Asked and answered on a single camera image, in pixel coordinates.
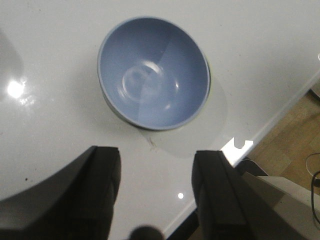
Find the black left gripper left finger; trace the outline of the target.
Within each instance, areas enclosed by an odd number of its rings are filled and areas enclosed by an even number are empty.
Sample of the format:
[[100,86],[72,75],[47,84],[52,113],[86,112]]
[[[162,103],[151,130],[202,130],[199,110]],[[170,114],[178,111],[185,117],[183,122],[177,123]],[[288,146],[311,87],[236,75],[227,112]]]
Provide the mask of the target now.
[[91,146],[52,176],[1,200],[0,237],[106,240],[120,180],[120,151]]

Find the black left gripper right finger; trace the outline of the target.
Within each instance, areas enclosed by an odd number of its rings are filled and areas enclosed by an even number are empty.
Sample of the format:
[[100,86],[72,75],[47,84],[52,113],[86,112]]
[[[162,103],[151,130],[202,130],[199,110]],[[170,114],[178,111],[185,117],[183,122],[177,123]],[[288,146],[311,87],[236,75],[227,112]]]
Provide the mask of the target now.
[[192,190],[205,240],[302,240],[242,179],[220,150],[198,150]]

